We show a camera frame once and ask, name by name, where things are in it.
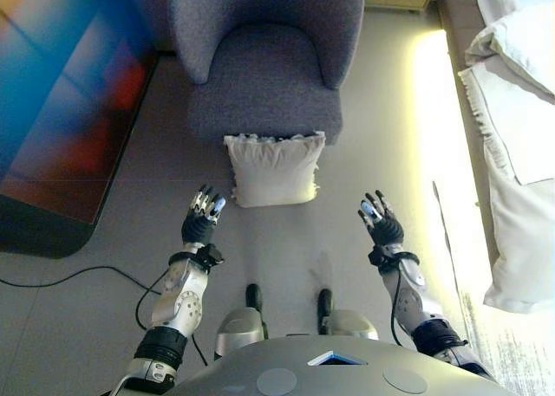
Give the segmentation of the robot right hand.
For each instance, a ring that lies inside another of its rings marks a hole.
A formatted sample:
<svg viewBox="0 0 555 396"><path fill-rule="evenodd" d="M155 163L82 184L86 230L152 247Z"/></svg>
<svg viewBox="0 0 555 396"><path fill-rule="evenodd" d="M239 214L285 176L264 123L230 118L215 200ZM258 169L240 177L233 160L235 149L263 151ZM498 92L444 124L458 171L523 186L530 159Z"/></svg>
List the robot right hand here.
<svg viewBox="0 0 555 396"><path fill-rule="evenodd" d="M366 192L357 214L375 245L403 244L402 225L381 191L376 190L374 195Z"/></svg>

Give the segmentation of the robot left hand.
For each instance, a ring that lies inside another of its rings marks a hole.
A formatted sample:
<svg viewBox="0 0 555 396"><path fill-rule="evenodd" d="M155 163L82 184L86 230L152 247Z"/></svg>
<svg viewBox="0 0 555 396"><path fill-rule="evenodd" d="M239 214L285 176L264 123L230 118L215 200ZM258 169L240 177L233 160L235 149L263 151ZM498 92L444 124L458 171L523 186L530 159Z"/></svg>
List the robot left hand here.
<svg viewBox="0 0 555 396"><path fill-rule="evenodd" d="M225 204L225 198L214 193L211 185L202 185L193 195L181 227L183 243L208 244Z"/></svg>

